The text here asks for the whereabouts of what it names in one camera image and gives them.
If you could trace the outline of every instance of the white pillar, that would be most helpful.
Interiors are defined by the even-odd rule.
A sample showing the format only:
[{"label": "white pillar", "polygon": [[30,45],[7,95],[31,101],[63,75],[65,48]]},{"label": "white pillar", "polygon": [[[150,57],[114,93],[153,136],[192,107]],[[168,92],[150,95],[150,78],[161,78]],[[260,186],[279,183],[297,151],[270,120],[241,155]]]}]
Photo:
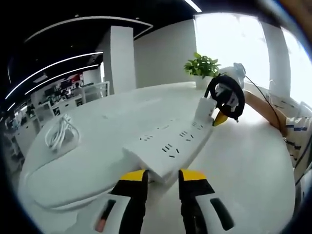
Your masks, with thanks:
[{"label": "white pillar", "polygon": [[110,93],[136,89],[133,28],[112,26],[98,49],[103,51],[104,79],[110,82]]},{"label": "white pillar", "polygon": [[31,99],[31,103],[34,105],[35,108],[37,108],[38,103],[39,103],[39,99],[38,99],[38,92],[33,92],[30,95],[30,99]]},{"label": "white pillar", "polygon": [[279,27],[261,22],[269,52],[270,92],[281,98],[289,98],[291,93],[291,66],[288,49]]}]

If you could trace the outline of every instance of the black cable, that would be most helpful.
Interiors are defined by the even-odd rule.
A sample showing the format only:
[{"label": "black cable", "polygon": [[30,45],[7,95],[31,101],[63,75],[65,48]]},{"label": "black cable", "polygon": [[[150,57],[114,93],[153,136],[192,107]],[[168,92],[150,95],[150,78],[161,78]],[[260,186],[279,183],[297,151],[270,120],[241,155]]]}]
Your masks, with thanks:
[{"label": "black cable", "polygon": [[274,111],[274,114],[275,114],[275,116],[276,116],[276,118],[277,118],[277,121],[278,121],[279,131],[281,132],[281,130],[282,130],[282,128],[281,128],[281,121],[279,120],[279,117],[278,117],[278,115],[277,115],[275,109],[274,109],[274,108],[272,107],[272,105],[269,103],[269,101],[267,100],[267,98],[265,97],[265,95],[263,94],[263,92],[261,92],[261,90],[259,89],[259,87],[258,87],[255,83],[253,83],[252,80],[249,79],[248,76],[245,75],[245,77],[259,90],[259,92],[262,94],[262,96],[264,97],[264,99],[266,100],[266,102],[269,104],[269,106],[270,106],[270,107],[272,108],[272,110]]}]

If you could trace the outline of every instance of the ceiling light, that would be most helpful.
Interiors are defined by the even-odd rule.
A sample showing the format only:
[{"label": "ceiling light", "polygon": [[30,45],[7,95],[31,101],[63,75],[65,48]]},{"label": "ceiling light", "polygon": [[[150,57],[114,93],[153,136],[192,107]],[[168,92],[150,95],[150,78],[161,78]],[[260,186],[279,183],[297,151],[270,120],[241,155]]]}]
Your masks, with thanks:
[{"label": "ceiling light", "polygon": [[9,107],[7,111],[9,111],[14,105],[15,105],[15,102]]},{"label": "ceiling light", "polygon": [[198,13],[201,12],[201,9],[192,0],[184,0],[184,1],[186,1]]},{"label": "ceiling light", "polygon": [[39,77],[38,79],[35,79],[34,83],[39,83],[39,82],[41,82],[47,78],[48,78],[48,76],[45,73],[43,73],[43,76]]},{"label": "ceiling light", "polygon": [[36,37],[37,35],[39,35],[40,33],[43,33],[51,28],[66,24],[66,23],[71,23],[71,22],[76,22],[76,21],[82,21],[82,20],[122,20],[125,22],[133,22],[133,23],[139,23],[139,24],[143,24],[145,26],[148,26],[147,29],[141,31],[140,33],[136,34],[133,39],[138,38],[139,36],[141,36],[142,34],[146,33],[147,31],[151,30],[153,28],[153,25],[150,23],[145,23],[145,22],[141,22],[135,19],[127,19],[127,18],[123,18],[123,17],[117,17],[117,16],[84,16],[84,17],[79,17],[79,18],[74,18],[74,19],[67,19],[55,24],[52,24],[48,27],[45,27],[37,32],[35,32],[33,35],[31,35],[30,37],[28,37],[24,42],[28,42],[29,40],[31,40],[32,38]]},{"label": "ceiling light", "polygon": [[9,66],[7,66],[7,70],[8,70],[8,77],[9,77],[10,84],[12,84],[11,78],[10,78],[10,69],[9,69]]},{"label": "ceiling light", "polygon": [[71,59],[76,59],[76,58],[80,58],[80,57],[83,57],[83,56],[89,56],[89,55],[98,55],[98,54],[103,54],[103,52],[95,52],[95,53],[89,53],[89,54],[84,54],[84,55],[78,55],[78,56],[74,56],[74,57],[71,57],[71,58],[67,58],[67,59],[64,59],[64,60],[61,60],[61,61],[58,61],[58,62],[55,62],[49,66],[46,66],[42,69],[40,69],[39,71],[33,73],[32,75],[30,75],[29,77],[27,77],[25,80],[23,80],[21,83],[19,83],[17,86],[14,87],[14,89],[11,90],[11,92],[5,97],[5,99],[7,99],[18,87],[20,87],[24,82],[26,82],[28,79],[30,79],[31,77],[33,77],[34,75],[38,74],[39,72],[42,72],[43,70],[49,68],[49,67],[52,67],[56,64],[59,64],[61,62],[65,62],[65,61],[68,61],[68,60],[71,60]]},{"label": "ceiling light", "polygon": [[37,89],[39,86],[45,84],[46,82],[49,82],[49,81],[51,81],[51,80],[53,80],[53,79],[55,79],[55,78],[61,77],[61,76],[63,76],[63,75],[66,75],[66,74],[68,74],[68,73],[71,73],[71,72],[79,71],[79,70],[86,69],[86,68],[90,68],[90,67],[96,67],[96,66],[98,66],[98,65],[96,64],[96,65],[91,65],[91,66],[87,66],[87,67],[81,67],[81,68],[78,68],[78,69],[75,69],[75,70],[72,70],[72,71],[69,71],[69,72],[65,72],[65,73],[63,73],[63,74],[60,74],[60,75],[58,75],[58,76],[56,76],[56,77],[53,77],[53,78],[51,78],[51,79],[46,80],[45,82],[42,82],[41,84],[39,84],[39,85],[37,85],[36,87],[32,88],[31,90],[27,91],[27,92],[25,93],[25,95],[28,94],[29,92],[33,91],[34,89]]}]

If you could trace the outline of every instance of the white cable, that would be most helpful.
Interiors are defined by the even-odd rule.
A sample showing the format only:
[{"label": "white cable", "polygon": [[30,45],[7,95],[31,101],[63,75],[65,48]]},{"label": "white cable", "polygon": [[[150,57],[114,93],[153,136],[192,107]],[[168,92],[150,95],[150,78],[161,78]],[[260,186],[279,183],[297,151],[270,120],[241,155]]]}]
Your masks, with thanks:
[{"label": "white cable", "polygon": [[52,126],[45,135],[45,144],[52,151],[59,151],[61,149],[66,132],[69,131],[73,134],[73,136],[78,136],[78,139],[80,137],[78,129],[72,125],[71,118],[68,114],[62,116],[57,122],[57,125],[57,130],[53,134],[50,132],[55,128],[55,126]]}]

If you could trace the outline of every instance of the monitor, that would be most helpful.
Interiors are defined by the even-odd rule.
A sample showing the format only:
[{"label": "monitor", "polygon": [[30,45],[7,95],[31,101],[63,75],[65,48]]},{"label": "monitor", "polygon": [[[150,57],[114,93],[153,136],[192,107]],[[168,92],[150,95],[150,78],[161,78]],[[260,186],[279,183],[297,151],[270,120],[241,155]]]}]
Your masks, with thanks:
[{"label": "monitor", "polygon": [[52,88],[47,89],[46,91],[44,91],[44,95],[46,97],[52,95],[55,92],[55,86],[53,86]]},{"label": "monitor", "polygon": [[63,81],[61,84],[60,84],[60,88],[61,89],[66,89],[68,87],[72,86],[72,81],[71,79],[70,80],[66,80],[66,81]]}]

